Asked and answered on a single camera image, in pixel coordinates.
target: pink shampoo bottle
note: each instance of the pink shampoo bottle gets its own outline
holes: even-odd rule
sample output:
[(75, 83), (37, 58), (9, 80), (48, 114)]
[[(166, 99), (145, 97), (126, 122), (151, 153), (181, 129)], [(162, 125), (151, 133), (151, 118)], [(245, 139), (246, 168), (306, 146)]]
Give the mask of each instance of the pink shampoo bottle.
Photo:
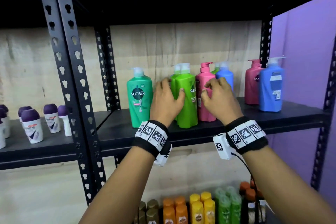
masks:
[(245, 103), (248, 105), (259, 104), (259, 73), (260, 60), (252, 59), (252, 67), (245, 72)]
[(216, 78), (213, 73), (210, 73), (209, 64), (212, 62), (201, 63), (201, 72), (196, 75), (196, 96), (197, 96), (197, 112), (198, 119), (200, 121), (215, 121), (216, 117), (213, 116), (204, 106), (204, 103), (201, 98), (201, 93), (203, 89), (208, 91), (209, 97), (212, 95), (212, 90), (210, 88), (205, 88), (205, 83), (210, 79)]

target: clear plastic cap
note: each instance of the clear plastic cap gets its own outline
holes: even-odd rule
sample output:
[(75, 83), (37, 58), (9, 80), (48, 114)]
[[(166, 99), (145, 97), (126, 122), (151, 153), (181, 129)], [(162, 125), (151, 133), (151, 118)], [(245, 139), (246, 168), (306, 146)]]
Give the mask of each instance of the clear plastic cap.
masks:
[(144, 70), (141, 67), (132, 67), (134, 72), (134, 77), (142, 77), (145, 75)]
[(222, 70), (222, 69), (228, 69), (228, 62), (227, 61), (222, 61), (220, 64), (219, 64), (219, 69)]
[(174, 74), (179, 74), (181, 71), (181, 63), (174, 65)]
[(190, 73), (190, 63), (181, 63), (181, 74), (188, 74)]
[(275, 58), (269, 58), (268, 59), (268, 65), (270, 66), (277, 66), (278, 65), (278, 60), (279, 59), (284, 59), (285, 57), (275, 57)]

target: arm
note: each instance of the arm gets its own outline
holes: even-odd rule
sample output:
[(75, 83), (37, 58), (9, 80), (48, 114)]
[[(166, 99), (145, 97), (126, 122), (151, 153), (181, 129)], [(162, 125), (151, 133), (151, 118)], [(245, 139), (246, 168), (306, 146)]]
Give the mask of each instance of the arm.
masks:
[[(184, 98), (181, 90), (174, 100), (167, 78), (158, 82), (150, 119), (169, 127), (182, 109)], [(132, 223), (154, 160), (152, 154), (133, 146), (86, 209), (79, 224)]]
[[(209, 98), (202, 92), (205, 107), (224, 125), (242, 117), (240, 105), (224, 78), (210, 80)], [(313, 188), (309, 187), (268, 146), (243, 154), (256, 183), (275, 214), (288, 224), (336, 223), (336, 214)]]

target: person's right arm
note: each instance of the person's right arm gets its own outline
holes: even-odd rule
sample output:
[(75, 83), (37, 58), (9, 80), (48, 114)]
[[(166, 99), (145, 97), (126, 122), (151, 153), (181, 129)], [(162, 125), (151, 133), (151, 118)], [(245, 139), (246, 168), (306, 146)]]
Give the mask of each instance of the person's right arm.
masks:
[[(209, 98), (202, 92), (204, 106), (224, 125), (243, 116), (231, 87), (224, 78), (210, 80), (206, 87), (212, 88)], [(257, 188), (283, 223), (335, 224), (336, 214), (323, 198), (309, 187), (268, 146), (250, 150), (243, 155)]]

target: shelf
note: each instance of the shelf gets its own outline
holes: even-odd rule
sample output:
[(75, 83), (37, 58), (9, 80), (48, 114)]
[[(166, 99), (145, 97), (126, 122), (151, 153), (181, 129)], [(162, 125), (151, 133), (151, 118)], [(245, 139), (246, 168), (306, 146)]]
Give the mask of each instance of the shelf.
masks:
[[(259, 111), (258, 106), (244, 104), (244, 98), (238, 98), (244, 115), (254, 119), (267, 134), (283, 133), (309, 128), (320, 128), (329, 115), (323, 110), (288, 101), (283, 102), (279, 113)], [(223, 124), (199, 122), (190, 129), (179, 128), (174, 121), (168, 128), (173, 147), (212, 142), (212, 137), (224, 131)], [(98, 131), (103, 157), (123, 155), (132, 145), (137, 129), (132, 128), (129, 109), (114, 111)]]
[[(97, 129), (111, 114), (110, 111), (95, 112)], [(11, 137), (6, 139), (6, 147), (0, 149), (0, 170), (29, 167), (77, 160), (72, 137), (61, 131), (50, 133), (44, 117), (41, 119), (43, 141), (31, 144), (19, 120), (11, 120)]]

